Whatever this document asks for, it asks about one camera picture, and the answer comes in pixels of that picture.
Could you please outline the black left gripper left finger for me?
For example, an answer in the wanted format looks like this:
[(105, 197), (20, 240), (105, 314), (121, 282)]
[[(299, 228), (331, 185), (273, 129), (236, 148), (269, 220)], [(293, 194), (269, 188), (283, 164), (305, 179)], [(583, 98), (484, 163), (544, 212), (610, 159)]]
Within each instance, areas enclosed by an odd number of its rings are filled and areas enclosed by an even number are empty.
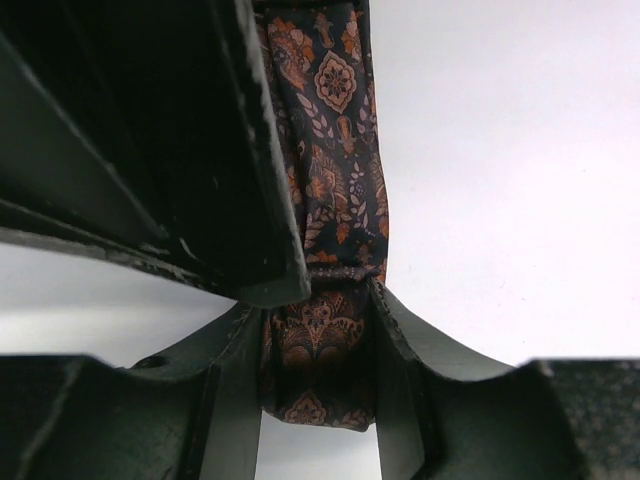
[(1, 359), (5, 479), (251, 479), (262, 313), (243, 304), (130, 368)]

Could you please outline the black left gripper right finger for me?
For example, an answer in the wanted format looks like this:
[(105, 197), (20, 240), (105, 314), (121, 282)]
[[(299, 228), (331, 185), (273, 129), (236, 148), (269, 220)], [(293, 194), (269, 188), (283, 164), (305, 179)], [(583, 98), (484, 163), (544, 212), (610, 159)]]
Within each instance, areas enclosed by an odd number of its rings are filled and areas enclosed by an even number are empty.
[(459, 343), (369, 284), (376, 430), (386, 479), (635, 479), (639, 363), (512, 367)]

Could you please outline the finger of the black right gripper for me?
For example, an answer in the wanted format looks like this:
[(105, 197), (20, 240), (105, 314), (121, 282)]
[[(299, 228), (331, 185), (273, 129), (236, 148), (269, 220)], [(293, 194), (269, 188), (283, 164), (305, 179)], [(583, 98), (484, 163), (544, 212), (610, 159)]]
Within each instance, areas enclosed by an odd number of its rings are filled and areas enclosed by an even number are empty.
[(306, 299), (251, 3), (3, 2), (1, 239)]

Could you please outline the dark brown paisley tie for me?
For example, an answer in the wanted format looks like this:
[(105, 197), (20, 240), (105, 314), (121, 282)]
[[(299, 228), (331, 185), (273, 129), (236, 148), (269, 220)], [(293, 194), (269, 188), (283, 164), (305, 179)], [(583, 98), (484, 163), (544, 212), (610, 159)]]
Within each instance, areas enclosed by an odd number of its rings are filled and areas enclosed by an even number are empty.
[(386, 276), (369, 5), (258, 1), (257, 32), (310, 296), (264, 316), (259, 395), (276, 419), (363, 432), (375, 418), (371, 280)]

